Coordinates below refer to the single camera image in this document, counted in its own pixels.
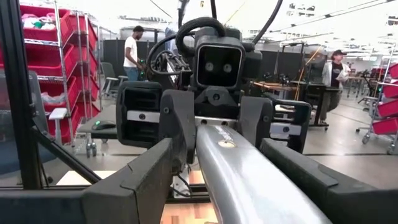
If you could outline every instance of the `floor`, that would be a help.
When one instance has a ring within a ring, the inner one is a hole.
[[[357,101],[354,93],[349,98],[343,94],[339,107],[328,113],[327,122],[330,124],[328,131],[324,131],[323,128],[308,130],[304,154],[321,164],[380,189],[398,188],[398,172],[396,172],[398,157],[386,154],[390,141],[384,136],[372,136],[365,145],[362,143],[362,138],[366,130],[361,130],[360,133],[355,132],[358,127],[369,126],[371,120],[368,113],[362,111],[363,106],[357,104]],[[81,139],[76,142],[77,145],[81,143]],[[109,140],[107,144],[96,140],[96,143],[101,151],[98,156],[87,158],[85,150],[80,150],[76,155],[93,170],[118,170],[133,160],[136,154],[145,151],[142,148],[123,146],[116,140]],[[57,183],[70,170],[58,160],[47,162],[44,167],[47,175],[51,175],[54,179],[54,183]],[[200,170],[197,162],[192,165],[192,169]],[[0,186],[16,185],[17,176],[17,172],[0,176]],[[171,215],[164,220],[163,224],[176,223],[171,221],[175,216],[173,214],[178,214],[181,209],[196,216],[199,213],[209,212],[208,209],[198,208],[195,205],[188,207],[171,205],[165,209],[165,213]],[[198,220],[197,223],[213,222],[214,217]]]

